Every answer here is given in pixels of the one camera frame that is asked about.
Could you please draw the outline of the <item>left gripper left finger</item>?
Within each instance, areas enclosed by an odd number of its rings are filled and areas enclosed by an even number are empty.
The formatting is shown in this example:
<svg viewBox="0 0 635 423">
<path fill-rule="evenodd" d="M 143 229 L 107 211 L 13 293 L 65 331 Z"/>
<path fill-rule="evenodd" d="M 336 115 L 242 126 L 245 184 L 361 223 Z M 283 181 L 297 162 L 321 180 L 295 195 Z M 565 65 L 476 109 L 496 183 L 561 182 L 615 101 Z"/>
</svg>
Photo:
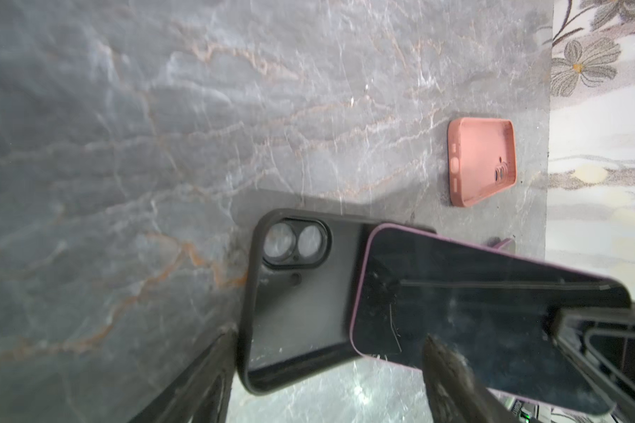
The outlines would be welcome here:
<svg viewBox="0 0 635 423">
<path fill-rule="evenodd" d="M 236 373 L 236 340 L 236 330 L 221 331 L 213 343 L 132 421 L 224 422 Z"/>
</svg>

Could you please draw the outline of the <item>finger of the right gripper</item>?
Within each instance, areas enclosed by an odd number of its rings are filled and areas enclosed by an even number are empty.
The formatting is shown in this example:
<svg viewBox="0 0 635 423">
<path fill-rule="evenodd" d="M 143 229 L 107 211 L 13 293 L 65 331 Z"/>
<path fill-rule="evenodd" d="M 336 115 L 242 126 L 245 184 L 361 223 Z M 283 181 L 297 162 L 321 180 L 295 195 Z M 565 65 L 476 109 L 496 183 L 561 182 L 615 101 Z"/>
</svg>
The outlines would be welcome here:
<svg viewBox="0 0 635 423">
<path fill-rule="evenodd" d="M 635 422 L 635 305 L 631 308 L 562 308 L 551 326 L 554 343 Z"/>
</svg>

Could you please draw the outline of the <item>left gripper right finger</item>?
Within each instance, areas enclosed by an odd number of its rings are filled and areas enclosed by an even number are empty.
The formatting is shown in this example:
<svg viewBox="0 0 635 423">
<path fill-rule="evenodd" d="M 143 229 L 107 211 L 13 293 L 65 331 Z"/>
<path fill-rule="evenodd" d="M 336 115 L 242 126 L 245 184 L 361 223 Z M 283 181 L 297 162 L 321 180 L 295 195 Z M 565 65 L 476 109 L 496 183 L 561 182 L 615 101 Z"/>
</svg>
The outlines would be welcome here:
<svg viewBox="0 0 635 423">
<path fill-rule="evenodd" d="M 453 351 L 428 336 L 422 351 L 423 382 L 435 422 L 516 422 L 508 411 L 474 376 Z"/>
</svg>

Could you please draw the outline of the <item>black phone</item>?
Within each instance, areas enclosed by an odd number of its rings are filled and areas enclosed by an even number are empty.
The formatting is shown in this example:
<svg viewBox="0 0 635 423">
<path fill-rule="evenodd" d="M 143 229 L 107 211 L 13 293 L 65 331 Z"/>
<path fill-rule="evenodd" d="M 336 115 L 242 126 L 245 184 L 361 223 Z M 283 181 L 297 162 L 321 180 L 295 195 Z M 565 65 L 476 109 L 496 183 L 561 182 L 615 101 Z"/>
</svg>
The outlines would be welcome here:
<svg viewBox="0 0 635 423">
<path fill-rule="evenodd" d="M 426 338 L 459 353 L 487 388 L 570 412 L 612 402 L 554 345 L 563 308 L 629 308 L 618 281 L 384 224 L 370 235 L 350 325 L 363 356 L 421 368 Z"/>
</svg>

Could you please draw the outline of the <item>black phone case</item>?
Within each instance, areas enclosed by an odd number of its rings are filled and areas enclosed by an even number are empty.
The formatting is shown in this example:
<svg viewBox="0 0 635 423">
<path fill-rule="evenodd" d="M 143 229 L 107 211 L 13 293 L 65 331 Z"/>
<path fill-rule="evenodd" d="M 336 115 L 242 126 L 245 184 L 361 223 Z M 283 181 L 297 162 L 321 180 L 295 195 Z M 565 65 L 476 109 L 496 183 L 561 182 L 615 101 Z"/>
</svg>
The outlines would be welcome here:
<svg viewBox="0 0 635 423">
<path fill-rule="evenodd" d="M 238 341 L 262 396 L 356 359 L 349 324 L 367 241 L 383 220 L 275 209 L 252 235 Z"/>
</svg>

